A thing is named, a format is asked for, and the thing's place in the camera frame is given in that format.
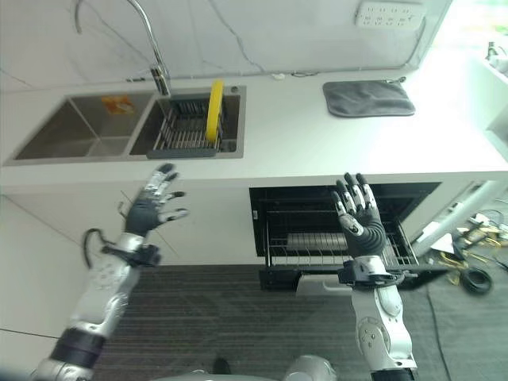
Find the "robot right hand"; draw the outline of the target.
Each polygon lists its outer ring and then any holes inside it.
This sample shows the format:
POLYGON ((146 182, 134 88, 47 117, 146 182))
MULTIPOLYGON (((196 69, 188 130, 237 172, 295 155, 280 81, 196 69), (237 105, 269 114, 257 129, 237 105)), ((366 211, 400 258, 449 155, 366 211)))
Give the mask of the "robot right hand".
POLYGON ((344 174, 331 191, 348 254, 381 256, 387 246, 386 231, 372 189, 360 173, 344 174))

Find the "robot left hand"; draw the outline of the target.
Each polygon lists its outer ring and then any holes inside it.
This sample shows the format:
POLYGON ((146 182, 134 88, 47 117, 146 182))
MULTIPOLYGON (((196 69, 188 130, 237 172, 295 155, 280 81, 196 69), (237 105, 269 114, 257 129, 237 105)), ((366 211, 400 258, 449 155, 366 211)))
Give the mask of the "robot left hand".
POLYGON ((179 176, 171 163, 160 165, 139 190, 125 217, 124 232, 146 237, 159 226, 189 214, 186 208, 170 211, 164 207, 173 199, 185 195, 183 191, 171 191, 171 183, 179 176))

